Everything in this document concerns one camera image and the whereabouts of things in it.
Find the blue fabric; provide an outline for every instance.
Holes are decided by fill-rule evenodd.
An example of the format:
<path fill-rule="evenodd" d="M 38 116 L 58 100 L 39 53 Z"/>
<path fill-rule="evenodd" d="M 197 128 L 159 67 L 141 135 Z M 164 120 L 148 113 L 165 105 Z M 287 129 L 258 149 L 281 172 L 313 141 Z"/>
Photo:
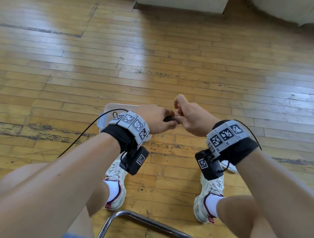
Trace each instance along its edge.
<path fill-rule="evenodd" d="M 75 234 L 70 234 L 70 233 L 65 233 L 63 238 L 87 238 L 87 237 L 83 237 L 83 236 L 79 236 L 79 235 L 75 235 Z"/>

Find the chrome metal tube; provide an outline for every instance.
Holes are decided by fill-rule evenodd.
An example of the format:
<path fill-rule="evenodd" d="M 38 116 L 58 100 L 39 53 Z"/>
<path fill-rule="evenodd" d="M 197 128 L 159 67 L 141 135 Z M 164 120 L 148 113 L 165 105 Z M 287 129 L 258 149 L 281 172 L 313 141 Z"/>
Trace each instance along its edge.
<path fill-rule="evenodd" d="M 108 229 L 109 229 L 109 226 L 111 225 L 112 221 L 116 218 L 116 217 L 119 217 L 119 216 L 129 216 L 129 217 L 132 217 L 142 223 L 145 223 L 147 225 L 150 225 L 154 228 L 157 228 L 159 230 L 162 230 L 168 234 L 171 234 L 175 237 L 179 237 L 179 238 L 193 238 L 192 236 L 186 234 L 186 233 L 183 233 L 177 229 L 174 229 L 170 226 L 167 226 L 163 223 L 160 223 L 158 221 L 155 221 L 151 218 L 148 218 L 148 217 L 145 217 L 145 216 L 142 216 L 138 213 L 135 213 L 135 212 L 132 212 L 130 210 L 120 210 L 120 211 L 117 211 L 115 213 L 113 213 L 109 218 L 108 220 L 106 221 L 106 223 L 104 224 L 104 226 L 102 227 L 99 235 L 97 236 L 97 238 L 104 238 L 105 234 L 107 233 Z"/>

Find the sock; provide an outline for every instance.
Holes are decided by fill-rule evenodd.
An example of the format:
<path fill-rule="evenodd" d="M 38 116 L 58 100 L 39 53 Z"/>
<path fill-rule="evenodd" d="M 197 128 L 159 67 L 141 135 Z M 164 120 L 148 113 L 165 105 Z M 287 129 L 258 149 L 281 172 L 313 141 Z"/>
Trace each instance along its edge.
<path fill-rule="evenodd" d="M 109 197 L 107 202 L 112 201 L 119 193 L 118 181 L 103 180 L 109 187 Z"/>
<path fill-rule="evenodd" d="M 220 197 L 218 195 L 211 193 L 205 200 L 205 204 L 206 204 L 206 207 L 207 207 L 209 213 L 211 215 L 213 215 L 214 217 L 218 217 L 216 207 L 217 207 L 219 200 L 221 200 L 223 198 L 225 198 L 225 197 Z"/>

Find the person's left hand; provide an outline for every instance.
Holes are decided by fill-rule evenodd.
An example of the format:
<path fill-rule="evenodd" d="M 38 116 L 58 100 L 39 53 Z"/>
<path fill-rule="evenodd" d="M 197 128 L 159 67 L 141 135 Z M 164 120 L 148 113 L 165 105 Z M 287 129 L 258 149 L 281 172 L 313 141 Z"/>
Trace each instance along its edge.
<path fill-rule="evenodd" d="M 147 123 L 150 130 L 150 134 L 159 134 L 171 129 L 175 129 L 178 126 L 176 121 L 164 122 L 164 118 L 167 116 L 175 116 L 172 110 L 159 107 L 157 105 L 140 105 L 135 113 L 139 114 Z"/>

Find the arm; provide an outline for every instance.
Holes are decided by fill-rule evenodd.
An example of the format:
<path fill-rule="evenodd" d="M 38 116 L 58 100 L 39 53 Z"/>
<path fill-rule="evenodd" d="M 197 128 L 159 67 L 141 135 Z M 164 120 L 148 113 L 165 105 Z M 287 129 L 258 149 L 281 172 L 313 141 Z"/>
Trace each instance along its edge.
<path fill-rule="evenodd" d="M 183 95 L 175 99 L 176 120 L 196 135 L 206 136 L 220 120 Z M 314 191 L 260 149 L 237 170 L 277 237 L 314 237 Z"/>
<path fill-rule="evenodd" d="M 152 134 L 174 129 L 174 112 L 143 105 Z M 0 197 L 0 237 L 62 237 L 82 211 L 104 172 L 120 153 L 118 141 L 101 133 L 45 166 Z"/>

